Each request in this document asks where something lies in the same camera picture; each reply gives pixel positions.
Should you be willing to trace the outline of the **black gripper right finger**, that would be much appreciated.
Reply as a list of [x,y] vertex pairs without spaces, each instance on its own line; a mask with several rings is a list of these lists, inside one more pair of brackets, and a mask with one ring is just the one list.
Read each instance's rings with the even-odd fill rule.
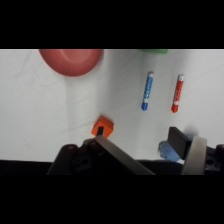
[[195,136],[190,140],[176,127],[170,127],[168,143],[184,160],[182,175],[203,175],[205,172],[207,140]]

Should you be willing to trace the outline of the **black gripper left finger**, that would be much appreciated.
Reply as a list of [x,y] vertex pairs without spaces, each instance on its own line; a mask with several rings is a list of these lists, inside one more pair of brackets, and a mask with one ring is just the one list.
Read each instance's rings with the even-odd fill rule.
[[152,171],[108,140],[103,126],[97,129],[97,134],[91,141],[91,150],[97,155],[100,168],[108,174],[153,175]]

